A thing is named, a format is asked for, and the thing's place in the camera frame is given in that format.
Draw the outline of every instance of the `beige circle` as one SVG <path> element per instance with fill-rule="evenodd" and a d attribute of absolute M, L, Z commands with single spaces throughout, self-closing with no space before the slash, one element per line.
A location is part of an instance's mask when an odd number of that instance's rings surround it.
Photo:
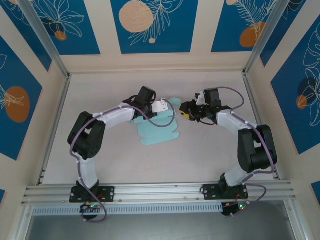
<path fill-rule="evenodd" d="M 238 0 L 226 0 L 226 4 L 228 5 L 234 5 L 238 2 Z"/>
<path fill-rule="evenodd" d="M 8 0 L 10 3 L 18 5 L 17 0 Z"/>
<path fill-rule="evenodd" d="M 120 23 L 131 33 L 140 33 L 154 23 L 154 15 L 150 8 L 142 1 L 129 1 L 119 12 Z"/>

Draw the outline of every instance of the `ventilation grille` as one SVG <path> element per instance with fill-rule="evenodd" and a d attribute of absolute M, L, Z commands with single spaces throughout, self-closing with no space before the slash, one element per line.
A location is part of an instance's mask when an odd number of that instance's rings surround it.
<path fill-rule="evenodd" d="M 221 213 L 220 202 L 177 203 L 177 204 L 119 204 L 106 205 L 109 215 L 131 214 L 186 214 L 186 213 Z M 96 209 L 86 215 L 102 215 L 104 211 Z M 37 206 L 33 216 L 76 216 L 80 215 L 80 206 Z"/>

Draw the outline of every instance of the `white table surface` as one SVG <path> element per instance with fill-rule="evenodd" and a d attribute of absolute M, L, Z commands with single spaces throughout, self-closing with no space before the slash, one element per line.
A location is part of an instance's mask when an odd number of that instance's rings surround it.
<path fill-rule="evenodd" d="M 128 72 L 74 74 L 64 103 L 43 184 L 74 184 L 76 160 L 70 156 L 68 136 L 79 114 L 104 112 L 138 94 L 142 86 L 156 91 L 157 99 L 173 97 L 191 101 L 195 93 L 220 86 L 240 91 L 245 104 L 236 113 L 255 123 L 255 117 L 240 72 Z M 223 105 L 234 107 L 240 97 L 219 90 Z M 237 136 L 227 129 L 207 126 L 176 116 L 180 136 L 150 146 L 140 143 L 137 124 L 125 122 L 104 134 L 96 156 L 96 171 L 102 184 L 212 182 L 237 164 Z M 261 174 L 254 180 L 272 180 Z"/>

